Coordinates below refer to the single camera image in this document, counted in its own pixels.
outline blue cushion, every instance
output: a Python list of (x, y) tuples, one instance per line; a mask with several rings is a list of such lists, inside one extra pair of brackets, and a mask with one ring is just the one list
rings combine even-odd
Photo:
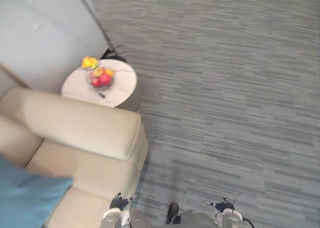
[(41, 228), (72, 180), (27, 173), (0, 155), (0, 227)]

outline carpet floor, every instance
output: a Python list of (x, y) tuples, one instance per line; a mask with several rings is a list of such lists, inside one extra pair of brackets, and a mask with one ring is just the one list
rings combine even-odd
[(320, 226), (319, 0), (93, 0), (135, 68), (149, 153), (132, 205)]

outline white side table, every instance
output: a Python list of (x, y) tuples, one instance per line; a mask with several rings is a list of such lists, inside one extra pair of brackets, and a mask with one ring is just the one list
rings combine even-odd
[(140, 104), (140, 93), (135, 70), (127, 63), (114, 60), (99, 60), (99, 65), (110, 68), (114, 73), (114, 83), (105, 91), (105, 98), (98, 94), (87, 81), (85, 70), (78, 68), (65, 80), (61, 95), (64, 97), (101, 104), (108, 107), (118, 107), (136, 111)]

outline white wall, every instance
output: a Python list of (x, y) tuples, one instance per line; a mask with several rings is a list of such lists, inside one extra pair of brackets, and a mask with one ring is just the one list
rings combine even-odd
[(107, 47), (80, 0), (0, 0), (0, 61), (34, 89), (59, 93), (84, 56)]

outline beige sofa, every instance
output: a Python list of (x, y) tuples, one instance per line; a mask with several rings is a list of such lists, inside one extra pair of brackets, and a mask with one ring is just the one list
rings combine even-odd
[(134, 194), (148, 150), (138, 113), (17, 88), (0, 100), (0, 154), (28, 171), (72, 176), (49, 228), (99, 228), (112, 197)]

